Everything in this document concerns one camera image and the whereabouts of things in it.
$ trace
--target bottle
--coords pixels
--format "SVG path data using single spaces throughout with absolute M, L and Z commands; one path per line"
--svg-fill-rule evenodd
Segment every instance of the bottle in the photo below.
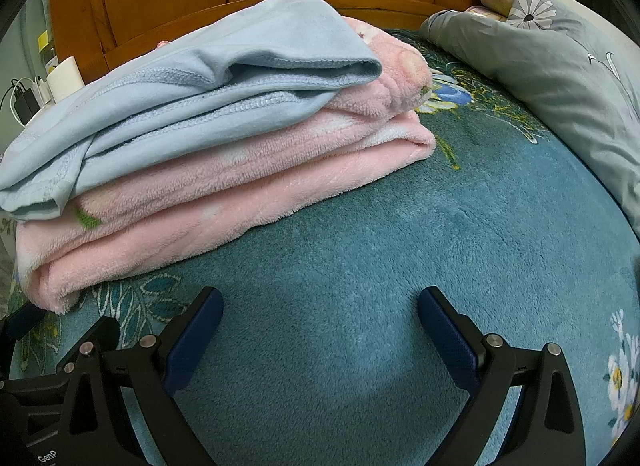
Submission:
M 45 31 L 38 36 L 38 51 L 47 74 L 50 74 L 58 66 L 58 56 L 53 40 L 49 41 L 49 32 Z

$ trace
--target teal blanket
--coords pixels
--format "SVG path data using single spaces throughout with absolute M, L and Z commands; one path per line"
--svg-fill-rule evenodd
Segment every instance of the teal blanket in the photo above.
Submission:
M 213 285 L 225 315 L 176 400 L 217 464 L 422 466 L 466 401 L 417 319 L 419 292 L 436 285 L 482 331 L 561 345 L 597 464 L 637 391 L 638 239 L 510 94 L 416 34 L 392 33 L 434 70 L 420 107 L 438 140 L 431 158 L 205 255 L 92 287 L 22 341 L 15 370 L 51 370 L 100 315 L 133 345 Z M 10 300 L 24 300 L 15 284 Z M 149 460 L 162 464 L 129 402 Z

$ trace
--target metal screw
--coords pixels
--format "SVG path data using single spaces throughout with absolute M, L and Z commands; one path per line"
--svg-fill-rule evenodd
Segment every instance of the metal screw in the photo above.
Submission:
M 85 341 L 82 345 L 80 345 L 80 353 L 82 356 L 90 356 L 94 351 L 94 344 L 91 341 Z
M 486 337 L 486 342 L 489 344 L 490 347 L 493 347 L 494 349 L 499 349 L 500 347 L 502 347 L 504 340 L 500 338 L 497 334 L 489 334 Z
M 548 350 L 549 353 L 553 354 L 554 356 L 559 356 L 560 354 L 562 354 L 562 349 L 557 343 L 549 343 L 546 346 L 546 350 Z
M 158 341 L 158 339 L 153 334 L 148 334 L 140 338 L 140 346 L 143 349 L 150 349 L 156 344 L 156 341 Z

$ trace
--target stack of folded fabric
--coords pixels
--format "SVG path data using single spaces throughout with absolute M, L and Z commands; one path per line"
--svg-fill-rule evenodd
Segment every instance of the stack of folded fabric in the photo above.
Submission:
M 30 123 L 0 167 L 20 285 L 55 312 L 434 149 L 420 53 L 320 0 L 267 0 L 127 65 Z

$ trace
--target white cable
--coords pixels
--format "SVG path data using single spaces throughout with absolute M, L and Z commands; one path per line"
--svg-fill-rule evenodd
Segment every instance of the white cable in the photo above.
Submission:
M 22 80 L 31 81 L 32 85 L 35 84 L 31 78 L 20 78 L 18 82 L 15 83 L 14 89 L 11 92 L 11 96 L 9 96 L 9 108 L 11 109 L 11 114 L 14 116 L 14 119 L 18 122 L 18 125 L 22 126 L 22 129 L 24 129 L 25 125 L 22 124 L 22 121 L 18 117 L 18 114 L 15 112 L 14 104 L 11 102 L 11 100 L 14 99 L 14 96 L 15 96 L 15 87 L 18 86 Z

